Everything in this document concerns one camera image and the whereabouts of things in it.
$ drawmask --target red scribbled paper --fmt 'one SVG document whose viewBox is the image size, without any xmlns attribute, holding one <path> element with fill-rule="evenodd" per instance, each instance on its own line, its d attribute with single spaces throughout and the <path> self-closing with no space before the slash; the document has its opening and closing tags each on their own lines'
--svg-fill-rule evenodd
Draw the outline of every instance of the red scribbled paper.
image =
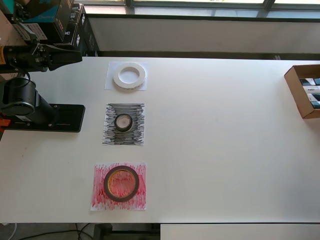
<svg viewBox="0 0 320 240">
<path fill-rule="evenodd" d="M 107 173 L 117 166 L 129 166 L 139 177 L 139 189 L 136 195 L 126 202 L 116 202 L 108 198 L 104 191 L 104 180 Z M 146 209 L 146 164 L 144 162 L 124 162 L 97 164 L 94 169 L 91 211 L 113 209 L 145 210 Z"/>
</svg>

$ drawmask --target black tape roll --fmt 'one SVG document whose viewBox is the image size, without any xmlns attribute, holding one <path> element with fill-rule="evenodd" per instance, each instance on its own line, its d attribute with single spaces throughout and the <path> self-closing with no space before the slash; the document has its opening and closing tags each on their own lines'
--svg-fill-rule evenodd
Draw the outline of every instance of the black tape roll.
<svg viewBox="0 0 320 240">
<path fill-rule="evenodd" d="M 125 196 L 125 197 L 118 197 L 118 196 L 115 196 L 112 194 L 112 192 L 110 191 L 110 188 L 109 188 L 109 180 L 110 178 L 116 173 L 116 172 L 119 172 L 119 171 L 125 171 L 125 172 L 128 172 L 130 174 L 132 174 L 134 180 L 135 180 L 135 186 L 134 186 L 134 189 L 133 191 L 128 195 L 128 196 Z M 104 178 L 104 181 L 103 181 L 103 188 L 104 188 L 104 192 L 105 194 L 113 201 L 115 202 L 119 202 L 119 203 L 122 203 L 122 202 L 127 202 L 129 201 L 130 199 L 132 199 L 136 193 L 138 192 L 138 188 L 139 188 L 139 177 L 138 177 L 138 174 L 137 172 L 132 169 L 131 167 L 129 166 L 116 166 L 114 168 L 112 168 L 106 175 L 105 175 L 105 178 Z"/>
<path fill-rule="evenodd" d="M 121 126 L 121 119 L 124 120 L 124 122 L 126 123 L 126 120 L 128 121 L 127 125 L 125 126 Z M 134 121 L 132 120 L 132 117 L 129 114 L 123 113 L 123 114 L 119 114 L 118 116 L 116 116 L 115 120 L 114 120 L 114 125 L 115 128 L 119 131 L 119 132 L 127 132 L 132 128 L 132 125 L 134 124 Z"/>
</svg>

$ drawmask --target black box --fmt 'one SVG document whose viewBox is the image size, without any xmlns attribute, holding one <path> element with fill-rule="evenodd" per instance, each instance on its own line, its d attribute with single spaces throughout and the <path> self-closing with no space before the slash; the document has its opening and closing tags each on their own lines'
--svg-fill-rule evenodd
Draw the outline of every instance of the black box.
<svg viewBox="0 0 320 240">
<path fill-rule="evenodd" d="M 69 16 L 74 0 L 31 0 L 26 6 L 30 19 L 24 24 L 41 41 L 61 43 L 65 36 Z M 12 15 L 6 15 L 23 40 L 30 40 L 27 33 L 12 21 Z"/>
<path fill-rule="evenodd" d="M 90 51 L 99 51 L 94 32 L 92 31 L 89 19 L 86 17 L 86 10 L 83 4 L 73 4 L 69 22 L 77 23 L 80 26 L 80 30 Z"/>
<path fill-rule="evenodd" d="M 55 43 L 54 46 L 61 49 L 80 51 L 84 57 L 89 51 L 85 38 L 80 31 L 80 27 L 75 22 L 68 23 L 63 42 Z"/>
</svg>

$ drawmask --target tape roll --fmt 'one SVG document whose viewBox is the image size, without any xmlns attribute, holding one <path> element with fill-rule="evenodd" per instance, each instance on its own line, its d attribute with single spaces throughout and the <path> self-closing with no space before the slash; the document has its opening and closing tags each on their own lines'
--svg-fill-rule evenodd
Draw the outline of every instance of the tape roll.
<svg viewBox="0 0 320 240">
<path fill-rule="evenodd" d="M 124 71 L 136 72 L 139 75 L 139 77 L 135 82 L 132 82 L 132 83 L 123 82 L 120 79 L 120 73 L 122 71 L 123 72 Z M 132 90 L 132 89 L 136 89 L 136 88 L 140 87 L 145 82 L 145 79 L 146 79 L 146 71 L 145 71 L 145 69 L 141 65 L 139 65 L 137 63 L 133 63 L 133 62 L 125 63 L 125 64 L 120 65 L 114 71 L 114 74 L 113 74 L 114 83 L 118 87 L 120 87 L 122 89 L 126 89 L 126 90 Z"/>
<path fill-rule="evenodd" d="M 122 133 L 129 131 L 133 124 L 132 117 L 126 113 L 119 114 L 114 120 L 115 128 Z"/>
<path fill-rule="evenodd" d="M 111 189 L 110 189 L 110 180 L 111 178 L 117 173 L 117 172 L 120 172 L 120 171 L 125 171 L 125 172 L 128 172 L 130 173 L 133 178 L 134 178 L 134 188 L 132 190 L 132 192 L 130 194 L 128 194 L 127 196 L 124 196 L 124 197 L 119 197 L 119 196 L 115 196 L 112 192 L 111 192 Z M 112 168 L 105 176 L 104 178 L 104 181 L 103 181 L 103 189 L 104 189 L 104 192 L 105 194 L 113 201 L 115 202 L 119 202 L 119 203 L 122 203 L 122 202 L 127 202 L 129 201 L 130 199 L 132 199 L 136 193 L 138 192 L 138 188 L 139 188 L 139 176 L 137 174 L 137 172 L 129 167 L 129 166 L 116 166 L 114 168 Z"/>
</svg>

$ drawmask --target brown tape roll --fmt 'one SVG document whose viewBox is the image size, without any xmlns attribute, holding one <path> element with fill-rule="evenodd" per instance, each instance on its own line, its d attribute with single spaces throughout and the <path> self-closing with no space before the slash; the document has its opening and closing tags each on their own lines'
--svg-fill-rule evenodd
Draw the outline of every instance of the brown tape roll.
<svg viewBox="0 0 320 240">
<path fill-rule="evenodd" d="M 124 171 L 124 172 L 128 172 L 130 173 L 133 178 L 134 178 L 134 188 L 133 188 L 133 191 L 127 195 L 127 196 L 124 196 L 124 197 L 119 197 L 119 196 L 115 196 L 111 190 L 110 190 L 110 180 L 111 178 L 117 173 L 117 172 L 120 172 L 120 171 Z M 129 166 L 116 166 L 114 168 L 112 168 L 106 175 L 105 175 L 105 178 L 104 178 L 104 181 L 103 181 L 103 188 L 104 188 L 104 192 L 105 194 L 113 201 L 115 202 L 119 202 L 119 203 L 122 203 L 122 202 L 127 202 L 129 201 L 130 199 L 132 199 L 136 193 L 138 192 L 138 188 L 139 188 L 139 176 L 137 174 L 137 172 L 129 167 Z"/>
</svg>

